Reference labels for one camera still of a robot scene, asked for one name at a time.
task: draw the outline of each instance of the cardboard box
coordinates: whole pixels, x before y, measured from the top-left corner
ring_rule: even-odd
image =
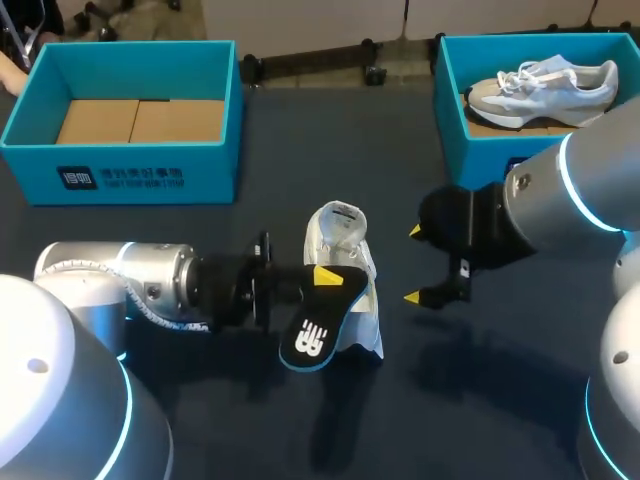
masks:
[[[468,118],[463,93],[498,71],[517,71],[524,61],[562,55],[578,65],[618,65],[619,89],[613,105],[640,93],[640,51],[626,33],[527,34],[443,37],[436,64],[434,109],[444,156],[453,182],[478,189],[504,180],[508,166],[560,142],[564,125],[533,123],[513,132]]]
[[[228,204],[242,116],[233,42],[48,44],[1,145],[32,205]]]
[[[72,100],[57,145],[219,142],[219,100]]]

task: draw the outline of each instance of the cardboard flap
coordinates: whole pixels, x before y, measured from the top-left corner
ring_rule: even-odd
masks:
[[[131,143],[218,142],[223,122],[223,101],[142,101]]]
[[[138,103],[138,100],[73,100],[56,143],[128,143]]]

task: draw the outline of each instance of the blue led ring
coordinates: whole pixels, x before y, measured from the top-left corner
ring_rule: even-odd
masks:
[[[584,215],[587,220],[593,223],[596,227],[599,227],[607,232],[619,232],[619,228],[610,227],[606,223],[602,222],[593,213],[591,213],[591,211],[587,208],[587,206],[580,198],[580,195],[578,195],[578,192],[573,185],[573,182],[571,181],[571,177],[569,177],[569,168],[567,167],[567,143],[569,143],[569,138],[571,137],[571,135],[573,135],[573,133],[570,133],[562,139],[560,150],[558,151],[558,168],[560,169],[560,175],[562,176],[562,181],[564,182],[564,186],[567,189],[567,193],[569,194],[569,197],[571,197],[571,200],[573,200],[573,203],[575,203],[576,207],[578,207],[578,210],[580,210],[580,213],[582,213],[582,215]]]

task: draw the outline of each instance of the logo on box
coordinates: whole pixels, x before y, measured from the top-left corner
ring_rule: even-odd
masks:
[[[58,167],[58,175],[67,190],[98,189],[98,184],[89,167]]]

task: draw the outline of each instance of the new balance logo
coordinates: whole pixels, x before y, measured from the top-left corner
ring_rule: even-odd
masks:
[[[296,338],[296,350],[300,353],[306,353],[310,357],[317,357],[320,355],[323,338],[327,336],[327,330],[324,328],[318,328],[309,320],[305,320],[302,324],[302,330],[298,333]]]

